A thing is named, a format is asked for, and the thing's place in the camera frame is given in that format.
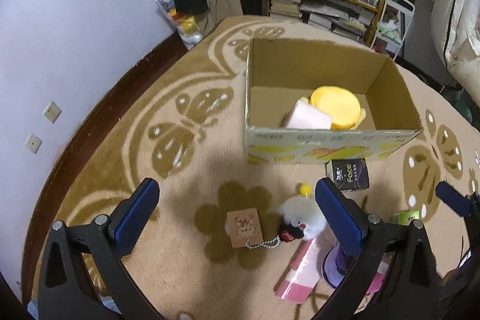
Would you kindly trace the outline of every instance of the black tissue box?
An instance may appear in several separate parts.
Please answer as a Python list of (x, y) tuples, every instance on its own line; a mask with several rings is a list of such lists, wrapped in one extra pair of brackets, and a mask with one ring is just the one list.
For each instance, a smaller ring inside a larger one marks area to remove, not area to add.
[(327, 176), (340, 191), (367, 189), (367, 163), (365, 159), (330, 160), (326, 165)]

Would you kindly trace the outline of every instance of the wooden baseboard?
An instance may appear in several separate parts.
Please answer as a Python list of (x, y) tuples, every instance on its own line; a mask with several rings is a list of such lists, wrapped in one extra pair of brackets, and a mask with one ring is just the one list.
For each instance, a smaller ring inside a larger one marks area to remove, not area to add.
[(103, 97), (55, 164), (28, 227), (22, 261), (22, 302), (31, 299), (35, 268), (43, 243), (65, 195), (118, 119), (187, 52), (177, 33), (130, 69)]

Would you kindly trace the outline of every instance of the keychain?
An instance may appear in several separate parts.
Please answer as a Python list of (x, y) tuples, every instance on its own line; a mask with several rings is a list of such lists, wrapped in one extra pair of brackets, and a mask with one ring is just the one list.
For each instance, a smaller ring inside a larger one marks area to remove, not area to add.
[(326, 227), (326, 219), (311, 197), (311, 187), (303, 184), (298, 190), (300, 195), (290, 197), (278, 209), (282, 215), (282, 223), (277, 236), (272, 240), (263, 241), (256, 209), (228, 212), (227, 224), (232, 246), (251, 250), (261, 247), (276, 248), (281, 242), (312, 240), (318, 236)]

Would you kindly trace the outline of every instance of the yellow plush toy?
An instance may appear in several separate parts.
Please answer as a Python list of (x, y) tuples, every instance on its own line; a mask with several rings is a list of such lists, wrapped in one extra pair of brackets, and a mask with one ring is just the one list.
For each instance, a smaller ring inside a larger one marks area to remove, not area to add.
[(358, 98), (345, 88), (319, 87), (311, 95), (310, 105), (332, 117), (333, 130), (356, 129), (366, 117)]

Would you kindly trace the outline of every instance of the cardboard box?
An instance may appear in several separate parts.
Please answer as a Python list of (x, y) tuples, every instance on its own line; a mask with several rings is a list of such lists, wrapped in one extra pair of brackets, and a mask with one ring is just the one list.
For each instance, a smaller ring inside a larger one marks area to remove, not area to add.
[[(423, 131), (405, 82), (387, 56), (329, 41), (254, 38), (247, 63), (245, 148), (251, 163), (381, 159)], [(319, 86), (356, 94), (367, 112), (357, 130), (281, 128), (296, 101)]]

